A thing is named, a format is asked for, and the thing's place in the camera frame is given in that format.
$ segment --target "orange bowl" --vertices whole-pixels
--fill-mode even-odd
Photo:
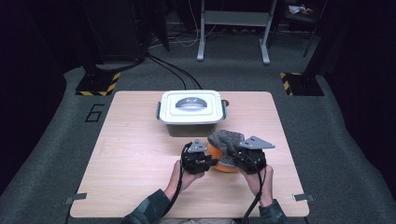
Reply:
[[[207,144],[207,153],[212,156],[212,159],[219,160],[218,164],[214,166],[215,169],[225,173],[232,173],[238,171],[238,167],[221,163],[220,159],[222,156],[222,151],[212,146],[210,143]]]

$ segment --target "hazard tape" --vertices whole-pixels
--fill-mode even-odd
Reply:
[[[117,73],[111,80],[111,83],[107,88],[107,91],[76,91],[76,95],[85,95],[85,96],[110,95],[111,92],[113,92],[113,90],[116,88],[116,84],[119,78],[120,78],[120,73]]]
[[[282,82],[283,82],[283,88],[285,88],[286,94],[293,95],[293,92],[290,89],[290,84],[288,82],[287,75],[300,76],[301,73],[280,73],[280,77],[282,78]]]

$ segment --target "wooden table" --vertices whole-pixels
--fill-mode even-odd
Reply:
[[[173,165],[189,137],[171,137],[156,119],[156,106],[163,91],[119,91],[109,108],[78,193],[72,217],[124,217],[157,189],[165,189]],[[276,146],[265,149],[274,167],[274,197],[288,217],[305,217],[306,201],[292,194],[304,193],[271,93],[221,91],[228,100],[228,117],[217,129],[238,132],[246,138],[260,137]],[[207,144],[205,137],[199,138]],[[183,191],[166,217],[242,217],[254,200],[239,173],[214,168]],[[258,217],[253,209],[251,217]]]

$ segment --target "human hand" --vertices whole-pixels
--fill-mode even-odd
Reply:
[[[169,201],[172,201],[172,199],[176,193],[177,183],[178,183],[178,179],[180,177],[180,165],[181,165],[180,160],[175,162],[174,169],[171,174],[171,178],[169,180],[168,187],[166,187],[166,189],[164,191],[164,193],[168,197]],[[194,180],[199,179],[199,178],[203,177],[204,175],[205,175],[205,173],[192,175],[189,172],[185,171],[183,174],[183,178],[181,180],[182,184],[181,184],[180,192],[185,190],[186,188],[188,188]]]
[[[251,192],[256,196],[260,191],[260,179],[257,174],[249,175],[245,171],[239,169],[241,174],[245,177]],[[264,184],[262,186],[262,196],[259,200],[262,207],[266,207],[273,203],[273,177],[274,169],[267,165],[260,171]]]

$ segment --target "sleeve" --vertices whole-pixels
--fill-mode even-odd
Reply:
[[[274,199],[274,202],[266,207],[259,207],[260,218],[262,224],[287,224],[288,218],[279,205],[279,202]]]
[[[121,224],[158,223],[169,203],[165,193],[158,189],[139,204],[131,214],[124,217]]]

